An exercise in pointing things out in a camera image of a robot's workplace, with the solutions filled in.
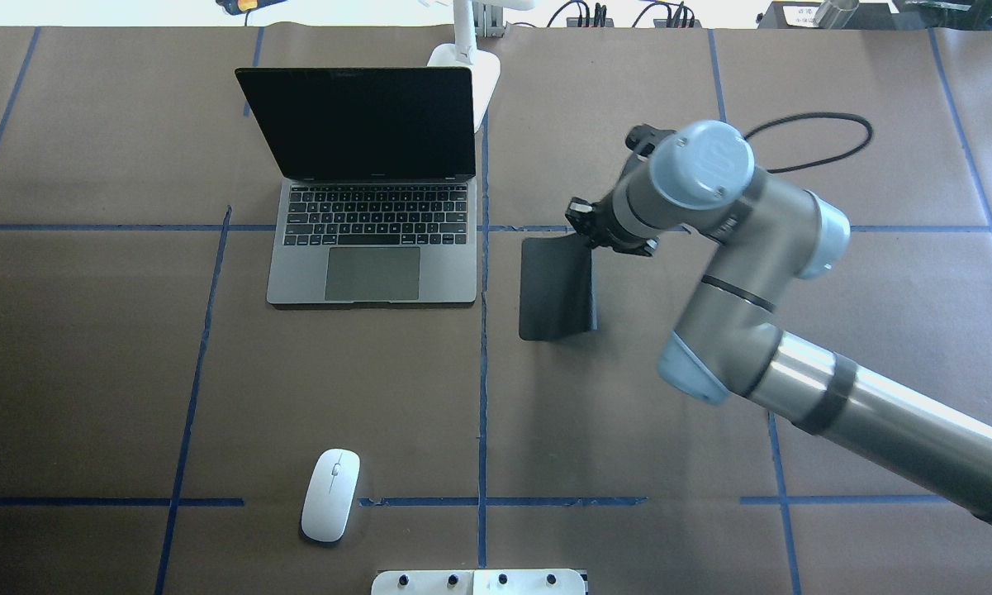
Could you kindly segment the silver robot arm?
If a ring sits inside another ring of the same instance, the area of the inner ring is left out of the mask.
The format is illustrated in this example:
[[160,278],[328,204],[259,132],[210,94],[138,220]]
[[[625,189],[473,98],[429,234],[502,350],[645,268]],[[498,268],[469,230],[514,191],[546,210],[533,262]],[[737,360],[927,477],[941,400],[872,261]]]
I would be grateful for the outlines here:
[[948,232],[865,234],[706,120],[639,125],[604,198],[567,219],[591,248],[651,256],[687,227],[714,253],[657,356],[701,402],[768,410],[992,525],[992,267],[941,274]]

